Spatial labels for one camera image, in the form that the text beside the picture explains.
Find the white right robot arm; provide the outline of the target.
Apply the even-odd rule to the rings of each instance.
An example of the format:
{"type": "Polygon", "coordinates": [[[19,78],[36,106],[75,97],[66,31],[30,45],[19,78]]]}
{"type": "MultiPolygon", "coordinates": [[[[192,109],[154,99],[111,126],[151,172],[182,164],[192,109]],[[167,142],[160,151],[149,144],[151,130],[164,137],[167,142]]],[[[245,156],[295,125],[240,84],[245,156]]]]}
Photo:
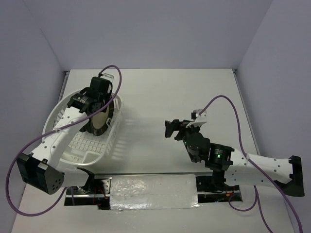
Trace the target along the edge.
{"type": "Polygon", "coordinates": [[[287,196],[303,197],[301,158],[275,159],[210,142],[200,133],[201,125],[189,120],[165,121],[165,137],[177,132],[193,163],[204,162],[212,170],[211,184],[217,190],[236,185],[277,185],[287,196]]]}

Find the black rimmed cream plate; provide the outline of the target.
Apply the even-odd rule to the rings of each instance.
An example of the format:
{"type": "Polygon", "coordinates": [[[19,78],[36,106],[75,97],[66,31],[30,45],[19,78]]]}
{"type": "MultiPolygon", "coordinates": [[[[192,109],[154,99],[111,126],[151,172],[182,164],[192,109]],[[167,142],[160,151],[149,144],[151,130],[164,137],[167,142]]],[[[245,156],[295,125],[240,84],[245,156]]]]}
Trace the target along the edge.
{"type": "Polygon", "coordinates": [[[114,101],[112,101],[103,111],[90,118],[89,122],[85,125],[85,130],[95,136],[103,135],[110,126],[113,114],[114,101]]]}

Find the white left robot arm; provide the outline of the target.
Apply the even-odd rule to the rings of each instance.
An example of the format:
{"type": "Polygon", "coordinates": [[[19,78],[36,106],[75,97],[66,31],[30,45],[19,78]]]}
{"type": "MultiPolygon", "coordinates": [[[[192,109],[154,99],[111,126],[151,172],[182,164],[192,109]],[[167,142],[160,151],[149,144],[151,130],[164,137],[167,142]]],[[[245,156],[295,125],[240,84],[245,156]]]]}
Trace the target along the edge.
{"type": "Polygon", "coordinates": [[[114,112],[113,76],[100,74],[90,85],[65,98],[63,115],[52,133],[31,153],[21,153],[17,166],[24,182],[51,195],[64,185],[65,173],[57,168],[63,153],[79,132],[103,135],[114,112]]]}

